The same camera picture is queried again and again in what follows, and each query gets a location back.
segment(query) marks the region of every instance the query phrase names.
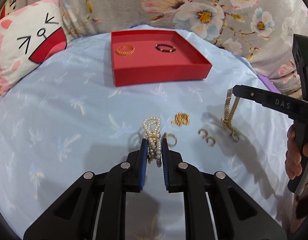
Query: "red box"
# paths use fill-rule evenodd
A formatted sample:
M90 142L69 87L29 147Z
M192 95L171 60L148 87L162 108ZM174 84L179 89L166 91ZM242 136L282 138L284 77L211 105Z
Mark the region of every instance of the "red box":
M175 31L135 30L112 32L112 63L116 87L156 82L202 80L212 64ZM176 47L174 52L161 52L158 43ZM118 46L132 45L135 51L122 56Z

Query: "pearl bracelet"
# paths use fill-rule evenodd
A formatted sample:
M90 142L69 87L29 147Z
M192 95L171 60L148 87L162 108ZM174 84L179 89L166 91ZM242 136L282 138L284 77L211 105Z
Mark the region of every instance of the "pearl bracelet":
M156 160L158 167L162 166L162 146L160 141L160 119L158 117L149 117L143 121L144 135L148 140L148 161Z

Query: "hand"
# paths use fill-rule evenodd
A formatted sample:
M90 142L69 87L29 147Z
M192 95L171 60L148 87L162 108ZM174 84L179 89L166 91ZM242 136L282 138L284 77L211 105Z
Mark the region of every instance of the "hand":
M296 176L299 176L302 173L302 166L300 161L302 156L298 149L296 140L295 140L295 128L292 125L287 132L287 152L286 152L286 161L285 161L285 170L290 179L294 179ZM308 157L308 143L305 144L303 148L303 155Z

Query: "cartoon face pillow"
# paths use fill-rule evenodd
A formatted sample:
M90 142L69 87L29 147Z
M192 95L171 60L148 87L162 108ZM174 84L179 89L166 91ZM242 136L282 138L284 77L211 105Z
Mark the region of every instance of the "cartoon face pillow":
M59 0L42 0L0 20L1 94L53 54L66 49Z

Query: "cartoon mouth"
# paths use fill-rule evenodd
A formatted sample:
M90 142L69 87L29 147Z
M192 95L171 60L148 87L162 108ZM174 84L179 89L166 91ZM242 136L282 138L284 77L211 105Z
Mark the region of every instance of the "cartoon mouth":
M66 48L67 38L65 37L62 27L60 27L36 48L29 57L29 60L37 64L42 64L53 54Z

